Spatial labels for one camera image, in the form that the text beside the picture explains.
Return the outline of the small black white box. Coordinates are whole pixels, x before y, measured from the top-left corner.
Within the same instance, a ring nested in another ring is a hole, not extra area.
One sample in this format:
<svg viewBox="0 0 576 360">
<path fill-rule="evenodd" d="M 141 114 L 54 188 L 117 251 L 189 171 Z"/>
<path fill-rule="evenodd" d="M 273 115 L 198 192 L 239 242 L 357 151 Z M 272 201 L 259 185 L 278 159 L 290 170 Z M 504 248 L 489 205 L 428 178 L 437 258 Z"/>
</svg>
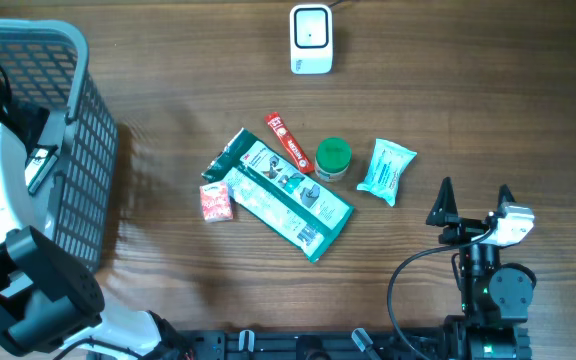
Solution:
<svg viewBox="0 0 576 360">
<path fill-rule="evenodd" d="M 57 145 L 37 145 L 25 166 L 25 182 L 31 196 L 35 195 L 46 176 L 58 160 Z"/>
</svg>

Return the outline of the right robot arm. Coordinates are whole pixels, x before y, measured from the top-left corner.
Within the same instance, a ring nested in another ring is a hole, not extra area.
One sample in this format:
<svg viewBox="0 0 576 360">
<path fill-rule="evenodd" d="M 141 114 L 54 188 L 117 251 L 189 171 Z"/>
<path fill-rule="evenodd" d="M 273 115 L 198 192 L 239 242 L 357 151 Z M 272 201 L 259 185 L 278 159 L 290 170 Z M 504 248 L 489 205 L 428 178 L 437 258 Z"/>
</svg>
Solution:
<svg viewBox="0 0 576 360">
<path fill-rule="evenodd" d="M 462 314 L 445 318 L 436 359 L 529 359 L 528 320 L 537 284 L 532 270 L 502 263 L 500 251 L 519 244 L 534 227 L 533 211 L 515 201 L 508 186 L 499 189 L 498 207 L 485 219 L 458 214 L 452 181 L 442 180 L 426 223 L 441 227 L 439 243 L 455 253 L 453 275 Z"/>
</svg>

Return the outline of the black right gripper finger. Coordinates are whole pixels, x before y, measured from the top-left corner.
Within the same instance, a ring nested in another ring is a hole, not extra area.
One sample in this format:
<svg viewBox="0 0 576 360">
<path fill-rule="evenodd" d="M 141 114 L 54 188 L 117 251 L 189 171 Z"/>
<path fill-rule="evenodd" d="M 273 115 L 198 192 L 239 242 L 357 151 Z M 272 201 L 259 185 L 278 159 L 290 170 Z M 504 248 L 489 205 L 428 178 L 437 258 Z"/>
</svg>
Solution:
<svg viewBox="0 0 576 360">
<path fill-rule="evenodd" d="M 450 177 L 442 180 L 437 199 L 431 208 L 426 224 L 430 226 L 451 226 L 459 222 L 454 189 Z"/>
<path fill-rule="evenodd" d="M 503 184 L 499 188 L 498 193 L 498 207 L 497 211 L 500 213 L 507 213 L 509 208 L 516 204 L 515 198 L 507 184 Z"/>
</svg>

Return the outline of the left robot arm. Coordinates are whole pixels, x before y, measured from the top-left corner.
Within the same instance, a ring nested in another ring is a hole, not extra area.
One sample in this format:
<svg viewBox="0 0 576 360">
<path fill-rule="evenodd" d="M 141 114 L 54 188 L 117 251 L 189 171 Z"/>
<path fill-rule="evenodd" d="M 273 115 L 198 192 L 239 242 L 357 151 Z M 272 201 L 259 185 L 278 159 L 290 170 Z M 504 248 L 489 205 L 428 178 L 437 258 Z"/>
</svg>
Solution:
<svg viewBox="0 0 576 360">
<path fill-rule="evenodd" d="M 62 359 L 85 348 L 115 359 L 190 359 L 192 346 L 152 312 L 109 308 L 76 241 L 62 248 L 35 214 L 26 169 L 56 159 L 59 146 L 40 141 L 50 112 L 21 101 L 0 64 L 0 346 Z"/>
</svg>

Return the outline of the red coffee stick sachet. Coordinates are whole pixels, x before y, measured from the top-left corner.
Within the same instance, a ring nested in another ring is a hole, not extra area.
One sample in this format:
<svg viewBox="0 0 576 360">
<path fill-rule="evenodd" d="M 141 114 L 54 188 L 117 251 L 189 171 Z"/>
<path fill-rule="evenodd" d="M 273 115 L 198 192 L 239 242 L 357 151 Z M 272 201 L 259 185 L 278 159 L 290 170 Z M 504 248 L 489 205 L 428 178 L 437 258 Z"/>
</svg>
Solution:
<svg viewBox="0 0 576 360">
<path fill-rule="evenodd" d="M 268 127 L 274 132 L 284 149 L 289 153 L 297 169 L 308 174 L 314 171 L 314 163 L 307 157 L 292 133 L 286 127 L 278 112 L 267 114 L 264 118 Z"/>
</svg>

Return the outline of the red tissue pack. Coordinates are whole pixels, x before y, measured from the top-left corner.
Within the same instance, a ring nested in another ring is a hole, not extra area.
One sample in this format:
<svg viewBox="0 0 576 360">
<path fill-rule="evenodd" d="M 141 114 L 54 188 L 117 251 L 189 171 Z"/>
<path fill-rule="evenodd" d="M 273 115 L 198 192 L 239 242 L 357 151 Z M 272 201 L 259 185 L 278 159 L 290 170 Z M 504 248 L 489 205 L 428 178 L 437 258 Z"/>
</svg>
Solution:
<svg viewBox="0 0 576 360">
<path fill-rule="evenodd" d="M 214 182 L 199 188 L 203 218 L 206 222 L 221 222 L 233 219 L 228 185 Z"/>
</svg>

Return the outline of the mint toilet wipes pack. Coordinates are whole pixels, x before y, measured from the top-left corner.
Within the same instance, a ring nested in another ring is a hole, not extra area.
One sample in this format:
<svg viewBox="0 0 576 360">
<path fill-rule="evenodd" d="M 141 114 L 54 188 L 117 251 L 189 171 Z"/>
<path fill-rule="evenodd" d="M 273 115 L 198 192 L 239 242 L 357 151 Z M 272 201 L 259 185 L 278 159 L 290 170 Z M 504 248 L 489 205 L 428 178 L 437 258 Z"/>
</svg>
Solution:
<svg viewBox="0 0 576 360">
<path fill-rule="evenodd" d="M 394 207 L 402 173 L 416 155 L 415 151 L 392 141 L 377 139 L 367 174 L 356 189 L 369 192 Z"/>
</svg>

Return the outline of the green white wipes packet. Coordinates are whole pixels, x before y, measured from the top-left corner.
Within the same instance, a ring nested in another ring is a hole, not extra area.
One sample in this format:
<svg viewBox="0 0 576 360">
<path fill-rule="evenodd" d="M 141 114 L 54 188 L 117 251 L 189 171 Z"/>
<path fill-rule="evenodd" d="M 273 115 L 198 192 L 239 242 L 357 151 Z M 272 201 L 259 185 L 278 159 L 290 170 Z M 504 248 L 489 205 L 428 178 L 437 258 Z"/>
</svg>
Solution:
<svg viewBox="0 0 576 360">
<path fill-rule="evenodd" d="M 340 235 L 354 207 L 241 129 L 202 173 L 315 263 Z"/>
</svg>

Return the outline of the green lid jar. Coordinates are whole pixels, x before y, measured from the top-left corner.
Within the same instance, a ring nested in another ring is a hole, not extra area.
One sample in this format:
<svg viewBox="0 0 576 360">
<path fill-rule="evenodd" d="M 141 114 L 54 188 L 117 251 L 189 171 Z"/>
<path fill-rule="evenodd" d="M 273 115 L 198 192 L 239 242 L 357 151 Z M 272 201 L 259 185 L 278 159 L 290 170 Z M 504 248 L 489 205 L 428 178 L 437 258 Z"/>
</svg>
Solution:
<svg viewBox="0 0 576 360">
<path fill-rule="evenodd" d="M 329 137 L 318 146 L 315 156 L 315 173 L 323 181 L 341 180 L 352 159 L 352 149 L 342 138 Z"/>
</svg>

